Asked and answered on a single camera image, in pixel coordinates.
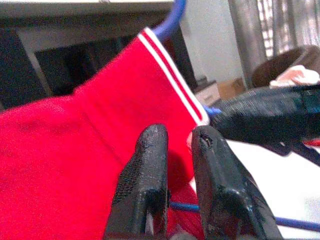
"sheer curtain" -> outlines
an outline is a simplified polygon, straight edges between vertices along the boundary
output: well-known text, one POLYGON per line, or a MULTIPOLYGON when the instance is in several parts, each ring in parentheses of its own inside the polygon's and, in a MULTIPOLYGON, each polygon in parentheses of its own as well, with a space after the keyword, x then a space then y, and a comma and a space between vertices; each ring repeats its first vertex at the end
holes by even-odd
POLYGON ((247 85, 267 59, 303 45, 320 47, 319 0, 228 0, 247 85))

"black plastic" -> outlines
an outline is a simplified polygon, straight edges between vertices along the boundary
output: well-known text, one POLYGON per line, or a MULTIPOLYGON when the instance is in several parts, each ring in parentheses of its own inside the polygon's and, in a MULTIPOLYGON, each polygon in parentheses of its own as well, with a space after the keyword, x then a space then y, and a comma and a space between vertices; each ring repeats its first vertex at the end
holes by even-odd
POLYGON ((222 113, 211 125, 225 138, 281 156, 293 151, 320 166, 320 154, 295 144, 320 137, 320 85, 257 88, 215 107, 222 113))
POLYGON ((206 239, 247 234, 282 239, 254 179, 217 130, 200 126, 193 131, 192 159, 206 239))
POLYGON ((103 239, 116 239, 115 234, 123 239, 128 234, 137 238, 144 234, 165 236, 167 155, 166 128, 149 126, 140 135, 135 153, 119 176, 103 239))

